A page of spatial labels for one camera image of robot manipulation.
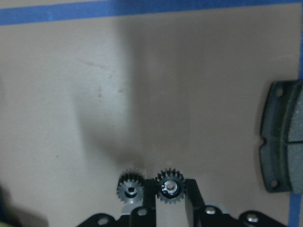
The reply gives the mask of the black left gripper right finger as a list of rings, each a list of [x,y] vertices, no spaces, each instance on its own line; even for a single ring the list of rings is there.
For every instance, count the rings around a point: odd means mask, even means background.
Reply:
[[[195,179],[186,180],[185,211],[190,227],[201,227],[204,200]]]

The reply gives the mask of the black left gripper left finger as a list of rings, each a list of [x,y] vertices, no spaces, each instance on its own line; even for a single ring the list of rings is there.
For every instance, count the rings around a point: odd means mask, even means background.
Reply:
[[[143,182],[143,215],[145,227],[156,227],[156,184],[154,179],[146,179]]]

